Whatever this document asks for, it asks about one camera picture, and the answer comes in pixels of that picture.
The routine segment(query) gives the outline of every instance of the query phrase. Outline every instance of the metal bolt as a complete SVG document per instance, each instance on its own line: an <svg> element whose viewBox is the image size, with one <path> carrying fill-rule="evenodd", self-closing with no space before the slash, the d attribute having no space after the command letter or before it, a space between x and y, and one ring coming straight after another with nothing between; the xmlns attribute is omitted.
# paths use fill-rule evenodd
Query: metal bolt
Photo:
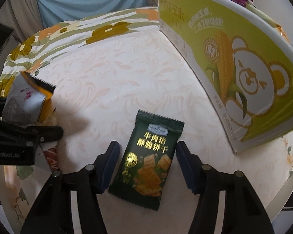
<svg viewBox="0 0 293 234"><path fill-rule="evenodd" d="M92 171L93 169L94 169L94 165L93 164L86 165L86 170L87 171Z"/></svg>
<svg viewBox="0 0 293 234"><path fill-rule="evenodd" d="M34 146L34 143L33 142L26 142L26 146L32 147L32 146Z"/></svg>
<svg viewBox="0 0 293 234"><path fill-rule="evenodd" d="M209 164L202 165L202 169L205 171L209 171L211 169L211 166Z"/></svg>
<svg viewBox="0 0 293 234"><path fill-rule="evenodd" d="M236 171L236 175L239 177L239 178L242 178L244 176L243 172L241 171Z"/></svg>
<svg viewBox="0 0 293 234"><path fill-rule="evenodd" d="M52 176L54 176L54 177L58 177L60 174L61 174L60 171L54 171L54 172L52 173Z"/></svg>

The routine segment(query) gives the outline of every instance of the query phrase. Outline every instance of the cracker image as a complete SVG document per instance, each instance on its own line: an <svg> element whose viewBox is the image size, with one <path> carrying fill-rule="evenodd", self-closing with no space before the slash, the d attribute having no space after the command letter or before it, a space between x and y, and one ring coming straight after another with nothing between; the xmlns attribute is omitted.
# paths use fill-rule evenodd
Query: cracker image
<svg viewBox="0 0 293 234"><path fill-rule="evenodd" d="M165 154L158 161L157 166L167 171L171 164L172 164L172 160L169 158L167 154Z"/></svg>
<svg viewBox="0 0 293 234"><path fill-rule="evenodd" d="M143 159L143 168L154 168L155 167L155 155L152 154Z"/></svg>
<svg viewBox="0 0 293 234"><path fill-rule="evenodd" d="M136 187L136 191L143 196L159 196L157 194L160 194L161 190L162 188L159 186L149 187L147 184L139 185Z"/></svg>
<svg viewBox="0 0 293 234"><path fill-rule="evenodd" d="M137 172L150 187L155 187L162 183L162 180L151 168L140 168Z"/></svg>

